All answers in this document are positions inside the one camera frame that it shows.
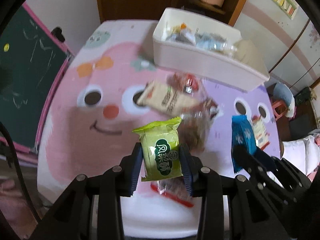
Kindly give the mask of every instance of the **white fabric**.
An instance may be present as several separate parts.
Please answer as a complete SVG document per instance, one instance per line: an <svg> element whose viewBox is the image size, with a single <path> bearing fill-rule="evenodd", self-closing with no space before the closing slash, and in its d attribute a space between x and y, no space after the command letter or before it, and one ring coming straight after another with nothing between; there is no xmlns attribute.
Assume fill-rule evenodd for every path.
<svg viewBox="0 0 320 240"><path fill-rule="evenodd" d="M320 149L310 137L306 143L306 175L309 175L319 165Z"/></svg>
<svg viewBox="0 0 320 240"><path fill-rule="evenodd" d="M294 108L295 108L295 101L294 101L294 97L292 96L291 103L288 106L288 111L285 114L285 116L288 118L292 118L294 116Z"/></svg>
<svg viewBox="0 0 320 240"><path fill-rule="evenodd" d="M306 174L306 146L303 140L283 142L283 158L296 166L302 173Z"/></svg>

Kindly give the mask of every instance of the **blue snack package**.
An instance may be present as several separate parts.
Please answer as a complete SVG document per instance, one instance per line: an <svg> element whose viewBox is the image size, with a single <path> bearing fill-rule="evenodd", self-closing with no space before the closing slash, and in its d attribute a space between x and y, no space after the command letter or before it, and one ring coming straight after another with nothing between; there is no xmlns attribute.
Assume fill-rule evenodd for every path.
<svg viewBox="0 0 320 240"><path fill-rule="evenodd" d="M244 145L247 149L247 152L250 155L254 155L254 153L257 150L257 146L254 138L254 133L249 121L247 120L247 116L244 114L232 116L231 129L231 151L233 150L233 147L236 145ZM243 168L236 163L232 156L231 159L234 173L241 171Z"/></svg>

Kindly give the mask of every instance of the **beige snack package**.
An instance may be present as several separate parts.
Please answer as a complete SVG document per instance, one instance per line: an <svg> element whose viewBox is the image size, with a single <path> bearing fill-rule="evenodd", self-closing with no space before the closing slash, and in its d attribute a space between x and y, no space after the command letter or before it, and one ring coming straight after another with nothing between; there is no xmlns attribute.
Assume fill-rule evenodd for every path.
<svg viewBox="0 0 320 240"><path fill-rule="evenodd" d="M152 81L137 101L138 105L147 105L171 116L179 116L200 102L187 96L167 84Z"/></svg>

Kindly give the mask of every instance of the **table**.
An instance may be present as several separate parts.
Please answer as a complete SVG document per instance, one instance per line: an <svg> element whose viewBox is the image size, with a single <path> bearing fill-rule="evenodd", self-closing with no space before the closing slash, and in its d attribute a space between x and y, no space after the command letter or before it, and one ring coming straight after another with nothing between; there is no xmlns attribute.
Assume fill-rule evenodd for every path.
<svg viewBox="0 0 320 240"><path fill-rule="evenodd" d="M66 71L49 109L39 148L38 190L51 202L76 175L102 174L131 154L139 140L132 129L169 119L137 106L133 100L148 81L166 82L173 74L153 64L156 24L145 20L104 22ZM220 175L235 177L230 156L231 116L243 111L249 119L263 113L270 134L265 152L280 157L276 122L264 86L248 93L212 81L204 81L204 86L220 107L205 151L199 154L206 166ZM121 198L121 205L128 236L178 238L197 233L201 199L187 208L151 191L149 182L139 181L133 196Z"/></svg>

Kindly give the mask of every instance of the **chalkboard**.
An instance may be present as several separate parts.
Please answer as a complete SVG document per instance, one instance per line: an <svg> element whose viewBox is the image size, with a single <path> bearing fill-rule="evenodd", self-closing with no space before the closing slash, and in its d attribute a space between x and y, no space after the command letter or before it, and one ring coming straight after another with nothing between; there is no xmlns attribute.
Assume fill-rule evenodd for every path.
<svg viewBox="0 0 320 240"><path fill-rule="evenodd" d="M66 53L22 6L0 37L0 120L34 149L41 112Z"/></svg>

